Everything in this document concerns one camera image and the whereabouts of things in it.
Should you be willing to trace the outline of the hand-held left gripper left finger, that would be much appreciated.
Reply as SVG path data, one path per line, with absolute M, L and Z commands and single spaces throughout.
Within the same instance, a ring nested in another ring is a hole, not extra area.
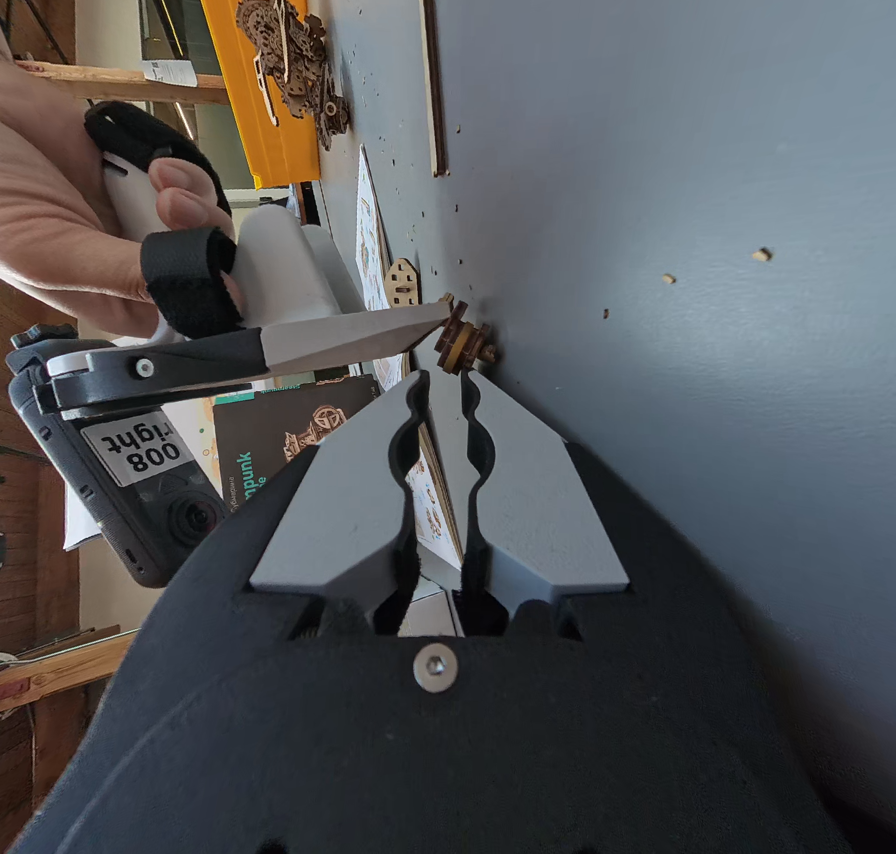
M 412 372 L 317 446 L 250 584 L 358 606 L 397 635 L 420 579 L 413 497 L 430 377 Z

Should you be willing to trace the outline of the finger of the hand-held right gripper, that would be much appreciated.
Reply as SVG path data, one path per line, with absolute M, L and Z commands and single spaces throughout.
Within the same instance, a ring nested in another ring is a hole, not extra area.
M 448 321 L 440 300 L 416 306 L 286 322 L 261 330 L 271 374 L 301 374 L 389 358 L 413 349 Z

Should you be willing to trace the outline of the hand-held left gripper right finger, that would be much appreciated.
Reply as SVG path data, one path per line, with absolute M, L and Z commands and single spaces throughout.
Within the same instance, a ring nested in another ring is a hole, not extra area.
M 462 586 L 466 636 L 502 635 L 524 604 L 618 593 L 623 568 L 566 441 L 481 373 L 462 373 L 469 492 Z

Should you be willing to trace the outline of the small wooden gear assembly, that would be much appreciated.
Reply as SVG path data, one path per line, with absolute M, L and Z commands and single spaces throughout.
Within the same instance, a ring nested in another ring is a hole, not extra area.
M 442 323 L 442 331 L 434 345 L 439 355 L 437 365 L 447 374 L 459 375 L 471 370 L 477 362 L 493 365 L 498 360 L 497 346 L 491 340 L 491 326 L 487 323 L 475 324 L 465 319 L 468 304 L 454 303 L 446 296 L 445 302 L 453 307 L 450 315 Z

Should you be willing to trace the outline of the person's right hand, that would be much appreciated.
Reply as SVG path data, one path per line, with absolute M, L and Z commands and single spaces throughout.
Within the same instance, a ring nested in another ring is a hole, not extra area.
M 106 188 L 104 153 L 91 136 L 106 126 L 127 143 L 109 116 L 143 123 L 159 141 L 135 152 L 154 193 L 154 212 L 170 230 L 200 233 L 198 245 L 233 238 L 230 204 L 217 173 L 194 144 L 129 104 L 98 106 L 93 115 L 67 93 L 14 62 L 1 69 L 2 280 L 47 305 L 115 335 L 149 339 L 165 318 L 177 332 L 201 338 L 235 331 L 242 297 L 227 254 L 190 259 L 189 277 L 150 283 L 140 243 L 125 238 Z

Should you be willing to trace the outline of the oval slotted wooden disc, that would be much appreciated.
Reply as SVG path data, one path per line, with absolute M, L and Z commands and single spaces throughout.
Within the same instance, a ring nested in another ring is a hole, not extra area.
M 417 306 L 422 303 L 420 276 L 414 264 L 397 258 L 385 271 L 385 299 L 390 308 Z

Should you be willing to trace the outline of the black model kit box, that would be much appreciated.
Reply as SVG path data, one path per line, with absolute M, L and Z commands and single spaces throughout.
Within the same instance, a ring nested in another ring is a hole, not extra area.
M 216 402 L 212 415 L 221 497 L 230 512 L 380 394 L 379 382 L 365 374 Z

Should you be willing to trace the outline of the open instruction booklet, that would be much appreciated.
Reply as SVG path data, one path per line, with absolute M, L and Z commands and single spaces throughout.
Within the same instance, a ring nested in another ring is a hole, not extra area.
M 364 306 L 369 311 L 390 308 L 385 299 L 384 276 L 388 247 L 364 146 L 357 167 L 356 247 L 357 270 Z M 413 496 L 418 541 L 444 562 L 460 568 L 462 545 L 450 496 L 442 477 L 427 425 L 419 429 L 420 456 L 407 480 Z

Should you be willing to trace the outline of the white cardboard box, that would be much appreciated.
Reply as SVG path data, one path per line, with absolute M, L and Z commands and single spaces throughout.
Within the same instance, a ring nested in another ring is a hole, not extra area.
M 447 591 L 435 581 L 420 577 L 398 631 L 399 637 L 461 637 L 463 632 Z

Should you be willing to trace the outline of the instruction sheet board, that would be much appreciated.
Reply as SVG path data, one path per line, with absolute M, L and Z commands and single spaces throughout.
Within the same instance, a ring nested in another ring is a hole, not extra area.
M 213 421 L 214 398 L 182 400 L 161 407 L 206 477 L 221 494 L 218 447 Z M 70 486 L 65 487 L 64 544 L 70 551 L 100 536 L 98 524 Z

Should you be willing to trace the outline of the thin plywood strip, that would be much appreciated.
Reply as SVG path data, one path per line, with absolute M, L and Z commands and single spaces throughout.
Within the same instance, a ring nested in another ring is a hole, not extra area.
M 419 0 L 419 7 L 430 164 L 438 178 L 447 176 L 448 168 L 435 0 Z

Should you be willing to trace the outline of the assembled wooden model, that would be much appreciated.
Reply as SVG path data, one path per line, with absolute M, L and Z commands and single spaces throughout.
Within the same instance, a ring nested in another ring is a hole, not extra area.
M 336 90 L 321 19 L 301 18 L 289 0 L 240 0 L 235 12 L 255 50 L 253 71 L 271 124 L 280 120 L 270 82 L 292 117 L 314 121 L 319 146 L 330 151 L 332 139 L 349 129 L 350 112 Z

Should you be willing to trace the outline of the yellow plastic bin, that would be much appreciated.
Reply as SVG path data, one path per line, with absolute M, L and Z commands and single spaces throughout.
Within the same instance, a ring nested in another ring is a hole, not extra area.
M 271 123 L 253 67 L 255 49 L 238 28 L 240 0 L 201 0 L 218 64 L 256 189 L 319 181 L 319 145 L 312 119 L 291 116 L 269 83 L 279 126 Z M 308 0 L 289 0 L 300 16 Z

